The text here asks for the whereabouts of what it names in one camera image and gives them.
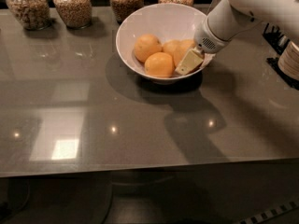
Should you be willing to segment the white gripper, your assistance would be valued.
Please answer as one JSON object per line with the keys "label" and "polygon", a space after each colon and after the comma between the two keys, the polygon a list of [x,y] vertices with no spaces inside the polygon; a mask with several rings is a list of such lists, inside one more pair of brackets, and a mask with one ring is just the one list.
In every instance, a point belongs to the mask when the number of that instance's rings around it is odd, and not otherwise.
{"label": "white gripper", "polygon": [[205,53],[215,54],[225,48],[231,41],[229,28],[222,21],[206,16],[195,29],[194,41],[200,50],[193,48],[186,52],[175,69],[180,76],[196,70],[203,63]]}

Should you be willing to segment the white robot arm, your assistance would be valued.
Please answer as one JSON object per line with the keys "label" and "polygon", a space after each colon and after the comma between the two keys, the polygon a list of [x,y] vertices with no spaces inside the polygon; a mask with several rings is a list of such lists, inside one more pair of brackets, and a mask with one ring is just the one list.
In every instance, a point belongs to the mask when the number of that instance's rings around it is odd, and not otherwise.
{"label": "white robot arm", "polygon": [[298,45],[299,0],[220,0],[192,26],[192,39],[199,52],[215,54],[262,21],[276,25]]}

